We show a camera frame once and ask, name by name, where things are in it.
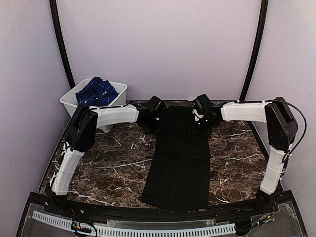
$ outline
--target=black curved frame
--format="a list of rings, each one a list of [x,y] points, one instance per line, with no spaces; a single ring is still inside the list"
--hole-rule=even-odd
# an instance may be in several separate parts
[[[50,11],[51,11],[51,16],[53,19],[53,24],[54,24],[54,29],[55,29],[55,34],[56,34],[56,39],[59,47],[59,53],[61,56],[61,60],[63,61],[65,73],[67,76],[68,84],[70,86],[70,89],[75,87],[75,81],[73,77],[73,73],[71,72],[66,48],[65,48],[65,43],[63,39],[63,33],[61,31],[61,26],[60,26],[60,21],[59,21],[59,16],[58,16],[58,8],[57,8],[57,2],[56,0],[49,0],[50,3]]]
[[[302,234],[307,236],[307,232],[303,223],[302,216],[299,212],[297,203],[294,199],[293,193],[289,191],[280,191],[280,197],[277,199],[277,205],[291,201],[297,214],[297,218],[302,230]],[[42,206],[44,211],[59,214],[46,206],[48,197],[45,195],[31,192],[28,201],[24,207],[19,228],[16,237],[21,237],[24,220],[30,207],[30,204]],[[138,221],[138,222],[179,222],[179,221],[195,221],[195,220],[209,220],[215,219],[216,223],[229,222],[235,223],[236,227],[242,227],[251,222],[251,217],[256,215],[254,212],[236,211],[236,208],[241,206],[253,205],[255,200],[247,200],[242,202],[210,206],[205,210],[197,211],[168,211],[161,209],[142,209],[142,208],[126,208],[126,207],[110,207],[86,204],[76,201],[63,201],[68,207],[80,213],[80,217],[86,220],[107,223],[108,220],[122,220],[122,221]]]
[[[242,88],[241,95],[239,98],[241,101],[244,101],[246,99],[246,96],[247,96],[247,93],[248,93],[248,90],[250,87],[251,79],[253,76],[253,72],[254,72],[255,67],[256,67],[256,62],[257,62],[257,58],[258,58],[258,54],[259,54],[261,39],[262,39],[262,35],[263,35],[263,29],[265,27],[267,9],[268,9],[268,0],[262,0],[255,43],[253,45],[246,79],[245,79],[245,82],[243,84],[243,88]]]

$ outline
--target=blue checkered clothing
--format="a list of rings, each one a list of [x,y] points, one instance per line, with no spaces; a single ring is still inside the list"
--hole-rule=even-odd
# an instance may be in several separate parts
[[[76,93],[78,104],[85,103],[88,106],[107,106],[117,96],[114,87],[99,77],[94,77],[82,91]]]

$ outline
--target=white plastic bin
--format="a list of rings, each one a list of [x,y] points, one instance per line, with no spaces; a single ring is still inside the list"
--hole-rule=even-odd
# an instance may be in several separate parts
[[[63,97],[60,98],[59,101],[64,104],[70,116],[73,115],[78,105],[75,94],[83,90],[91,80],[92,79],[83,80],[74,88],[72,88],[70,91],[68,91]],[[114,87],[115,91],[119,93],[119,95],[108,106],[126,104],[126,90],[128,86],[126,84],[121,84],[121,83],[111,82],[111,81],[109,81],[109,83]]]

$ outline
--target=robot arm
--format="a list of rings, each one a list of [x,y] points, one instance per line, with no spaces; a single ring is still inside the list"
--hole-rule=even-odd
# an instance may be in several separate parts
[[[153,132],[159,127],[155,116],[165,104],[153,96],[148,103],[134,103],[91,109],[85,104],[78,105],[69,122],[65,134],[63,152],[55,166],[55,172],[49,186],[55,195],[68,193],[70,180],[76,166],[84,153],[92,148],[97,128],[118,123],[134,123],[141,126],[144,132]]]
[[[213,127],[219,125],[220,121],[253,121],[267,124],[270,155],[257,198],[261,196],[262,199],[266,199],[276,191],[279,180],[285,173],[287,155],[298,130],[298,124],[290,108],[282,101],[285,102],[282,97],[278,97],[273,102],[235,101],[214,106],[206,95],[199,96],[193,101],[195,111],[200,118],[198,123],[209,133]]]

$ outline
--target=black garment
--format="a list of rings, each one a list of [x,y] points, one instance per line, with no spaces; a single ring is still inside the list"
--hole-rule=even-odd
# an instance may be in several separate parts
[[[171,210],[206,208],[209,196],[208,136],[198,131],[192,108],[162,111],[166,134],[156,135],[156,151],[142,202]]]

